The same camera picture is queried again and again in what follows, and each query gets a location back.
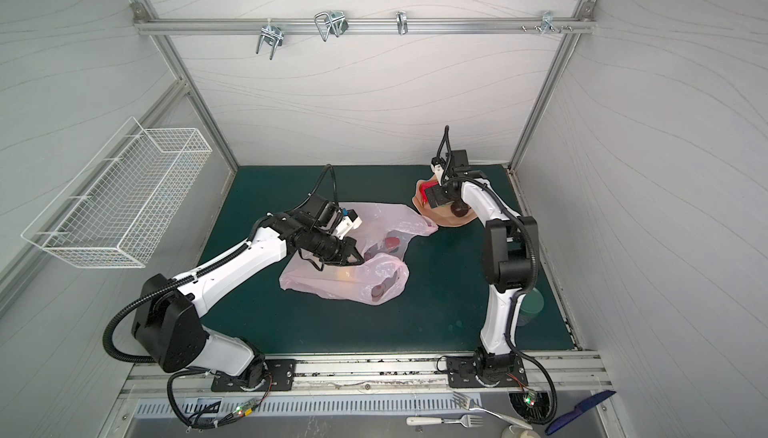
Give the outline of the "red fruit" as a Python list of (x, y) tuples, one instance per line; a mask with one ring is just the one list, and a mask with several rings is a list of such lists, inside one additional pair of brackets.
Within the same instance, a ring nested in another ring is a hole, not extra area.
[(401, 240), (395, 236), (389, 236), (383, 240), (383, 246), (387, 252), (394, 252), (399, 248), (400, 244)]

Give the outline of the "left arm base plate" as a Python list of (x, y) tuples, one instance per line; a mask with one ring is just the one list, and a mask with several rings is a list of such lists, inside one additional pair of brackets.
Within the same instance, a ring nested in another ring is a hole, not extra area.
[(293, 388), (296, 365), (295, 359), (266, 359), (237, 377), (217, 373), (211, 384), (211, 391), (290, 391)]

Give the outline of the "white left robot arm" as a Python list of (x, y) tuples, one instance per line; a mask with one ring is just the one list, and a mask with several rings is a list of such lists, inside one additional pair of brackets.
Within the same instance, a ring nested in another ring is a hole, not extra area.
[(325, 199), (312, 189), (293, 208), (258, 219), (245, 239), (211, 260), (172, 278), (149, 278), (140, 297), (106, 325), (103, 349), (120, 362), (156, 364), (170, 374), (209, 371), (255, 389), (268, 374), (263, 353), (206, 328), (202, 318), (242, 283), (292, 255), (310, 255), (318, 269), (363, 264), (350, 235), (361, 224), (336, 196)]

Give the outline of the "pink plastic bag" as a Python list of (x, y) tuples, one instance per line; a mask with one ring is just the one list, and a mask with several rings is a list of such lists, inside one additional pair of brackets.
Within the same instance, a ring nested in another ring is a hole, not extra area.
[[(415, 237), (428, 237), (438, 230), (429, 218), (403, 204), (344, 202), (355, 211), (362, 225), (349, 235), (365, 258), (359, 266), (327, 266), (323, 270), (295, 255), (279, 278), (280, 287), (314, 294), (323, 299), (350, 300), (378, 306), (405, 289), (409, 269), (405, 263), (408, 244)], [(383, 246), (386, 237), (395, 236), (401, 244), (394, 252)]]

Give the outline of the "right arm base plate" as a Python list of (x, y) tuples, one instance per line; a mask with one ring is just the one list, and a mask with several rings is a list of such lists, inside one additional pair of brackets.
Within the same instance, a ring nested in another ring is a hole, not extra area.
[(514, 354), (446, 356), (439, 370), (450, 388), (526, 388), (522, 359)]

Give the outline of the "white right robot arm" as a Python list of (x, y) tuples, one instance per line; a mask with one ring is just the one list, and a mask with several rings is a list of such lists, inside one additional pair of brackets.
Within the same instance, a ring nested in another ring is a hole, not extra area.
[(489, 294), (480, 344), (470, 361), (450, 365), (448, 373), (468, 375), (470, 386), (518, 386), (522, 396), (516, 413), (528, 423), (547, 425), (558, 408), (554, 380), (516, 342), (524, 299), (540, 273), (538, 223), (507, 205), (489, 178), (471, 167), (467, 152), (452, 147), (448, 126), (430, 168), (434, 178), (419, 187), (424, 205), (447, 208), (457, 218), (474, 213), (484, 227), (482, 266)]

